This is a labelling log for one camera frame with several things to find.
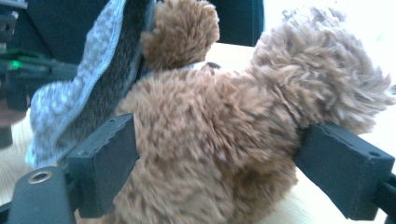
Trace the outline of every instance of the plush head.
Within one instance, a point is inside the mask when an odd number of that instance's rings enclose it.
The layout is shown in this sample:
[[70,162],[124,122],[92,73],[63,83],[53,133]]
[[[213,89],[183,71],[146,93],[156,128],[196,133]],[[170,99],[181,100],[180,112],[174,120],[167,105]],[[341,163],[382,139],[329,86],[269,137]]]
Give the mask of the plush head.
[[118,113],[134,113],[140,160],[113,223],[249,223],[296,183],[298,130],[334,122],[355,133],[391,103],[361,42],[328,9],[295,11],[260,38],[246,71],[181,68],[219,37],[205,1],[165,0],[143,35],[150,77]]

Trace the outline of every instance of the gray patterned cloth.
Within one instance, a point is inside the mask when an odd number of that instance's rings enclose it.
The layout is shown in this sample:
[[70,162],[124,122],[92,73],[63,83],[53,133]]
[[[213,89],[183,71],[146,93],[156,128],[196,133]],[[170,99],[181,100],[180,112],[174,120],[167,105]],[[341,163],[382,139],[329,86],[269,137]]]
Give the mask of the gray patterned cloth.
[[74,80],[50,83],[35,93],[29,165],[62,161],[112,116],[138,74],[140,33],[151,28],[154,6],[155,0],[110,0],[87,34]]

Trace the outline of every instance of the wooden table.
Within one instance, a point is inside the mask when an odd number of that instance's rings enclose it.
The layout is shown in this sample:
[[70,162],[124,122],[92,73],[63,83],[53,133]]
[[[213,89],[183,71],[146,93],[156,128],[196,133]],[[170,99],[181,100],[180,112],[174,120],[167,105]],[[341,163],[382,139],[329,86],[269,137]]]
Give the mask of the wooden table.
[[[247,66],[253,51],[254,48],[215,44],[206,59],[224,68],[240,70]],[[379,114],[377,122],[372,133],[361,137],[396,157],[396,149],[393,148],[396,136],[396,106]],[[12,127],[12,132],[14,145],[0,150],[0,204],[11,200],[15,182],[32,170],[24,163],[25,150],[32,138],[29,114],[25,120]],[[330,199],[300,171],[298,178],[299,183],[287,198],[278,204],[271,216],[260,221],[260,224],[354,223],[346,220]],[[385,217],[380,211],[374,222],[359,223],[383,224]]]

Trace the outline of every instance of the plush toy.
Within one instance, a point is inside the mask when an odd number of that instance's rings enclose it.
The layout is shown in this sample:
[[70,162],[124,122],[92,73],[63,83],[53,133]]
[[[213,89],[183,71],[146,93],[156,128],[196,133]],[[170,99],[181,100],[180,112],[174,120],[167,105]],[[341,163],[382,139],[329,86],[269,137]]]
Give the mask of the plush toy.
[[366,133],[394,103],[389,77],[328,8],[291,11],[262,35],[244,71],[191,68],[218,39],[208,2],[157,4],[153,30],[142,34],[152,72],[117,110],[134,113],[140,160],[114,212],[81,223],[262,219],[297,182],[301,129],[332,122]]

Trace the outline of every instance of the plush ear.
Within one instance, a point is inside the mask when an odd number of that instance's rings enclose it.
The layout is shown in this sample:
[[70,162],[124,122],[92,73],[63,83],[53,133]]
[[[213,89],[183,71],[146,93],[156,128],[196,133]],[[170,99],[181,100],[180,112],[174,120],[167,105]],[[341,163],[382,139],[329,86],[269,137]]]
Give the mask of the plush ear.
[[300,127],[333,122],[366,133],[392,104],[390,78],[373,66],[343,16],[328,8],[297,11],[264,34],[250,74],[285,102]]
[[214,6],[206,1],[159,2],[153,31],[142,34],[148,68],[172,69],[203,61],[219,39],[218,21]]

